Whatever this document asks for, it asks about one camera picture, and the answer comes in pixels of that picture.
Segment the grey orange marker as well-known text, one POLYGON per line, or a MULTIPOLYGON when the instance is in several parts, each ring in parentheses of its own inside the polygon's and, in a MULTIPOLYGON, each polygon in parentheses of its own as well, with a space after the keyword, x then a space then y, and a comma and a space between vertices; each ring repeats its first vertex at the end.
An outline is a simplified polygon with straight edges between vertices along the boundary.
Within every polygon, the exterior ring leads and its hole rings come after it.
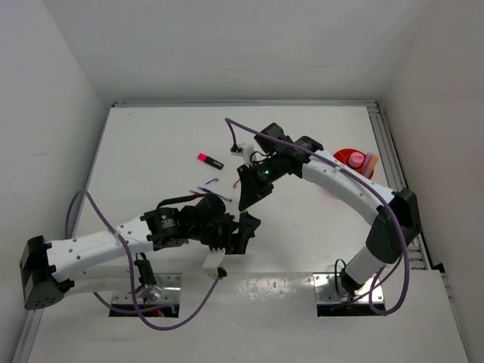
POLYGON ((365 177, 367 177, 367 178, 371 177, 371 175, 374 172, 374 168, 377 165, 378 160, 379 160, 379 157, 377 155, 372 155, 368 159, 368 163, 366 165, 365 172, 364 172, 365 177))

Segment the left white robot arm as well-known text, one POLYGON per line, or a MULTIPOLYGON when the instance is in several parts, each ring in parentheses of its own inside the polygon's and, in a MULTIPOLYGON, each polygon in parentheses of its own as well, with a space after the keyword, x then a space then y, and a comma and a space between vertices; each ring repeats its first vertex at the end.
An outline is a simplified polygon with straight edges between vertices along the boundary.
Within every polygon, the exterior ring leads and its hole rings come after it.
POLYGON ((130 258, 130 268, 139 273, 138 295, 157 295, 154 273, 146 253, 182 247, 189 241, 209 248, 203 270, 214 279, 227 275, 225 256, 243 255, 260 226, 259 219, 243 211, 227 213, 224 201, 215 194, 191 194, 166 199, 143 215, 117 227, 64 240, 30 238, 20 258, 23 307, 38 310, 60 302, 80 286, 90 268, 121 256, 130 258))

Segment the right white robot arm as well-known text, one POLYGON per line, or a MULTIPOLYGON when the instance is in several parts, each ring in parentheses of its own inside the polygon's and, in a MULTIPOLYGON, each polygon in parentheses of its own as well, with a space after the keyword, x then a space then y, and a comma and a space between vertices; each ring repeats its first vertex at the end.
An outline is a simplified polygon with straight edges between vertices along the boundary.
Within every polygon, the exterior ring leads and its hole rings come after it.
POLYGON ((408 255, 408 245, 421 232, 416 194, 376 184, 346 166, 316 140, 303 136, 293 141, 272 123, 254 135, 264 158, 257 160, 251 144, 233 144, 231 152, 244 159, 240 180, 240 211, 267 197, 285 175, 311 182, 352 207, 371 227, 365 245, 335 280, 335 287, 350 296, 378 270, 408 255))

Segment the pink glue bottle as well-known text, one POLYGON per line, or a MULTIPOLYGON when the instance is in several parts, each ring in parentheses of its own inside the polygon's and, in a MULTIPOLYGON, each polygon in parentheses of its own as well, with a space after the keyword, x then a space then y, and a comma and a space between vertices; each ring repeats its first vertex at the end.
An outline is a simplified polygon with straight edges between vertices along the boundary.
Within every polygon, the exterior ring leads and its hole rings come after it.
POLYGON ((353 169, 360 169, 365 161, 365 155, 360 152, 352 152, 347 160, 347 164, 353 169))

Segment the pink black highlighter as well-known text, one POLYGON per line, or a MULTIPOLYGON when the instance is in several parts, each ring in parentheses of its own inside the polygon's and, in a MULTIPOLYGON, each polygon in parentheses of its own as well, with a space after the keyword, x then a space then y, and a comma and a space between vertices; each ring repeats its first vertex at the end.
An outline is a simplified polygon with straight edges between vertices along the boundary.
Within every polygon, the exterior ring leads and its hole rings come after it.
POLYGON ((197 155, 197 159, 202 162, 202 163, 205 163, 217 170, 222 170, 224 168, 224 164, 219 162, 218 160, 216 159, 213 159, 212 157, 206 155, 206 154, 203 154, 203 153, 199 153, 197 155))

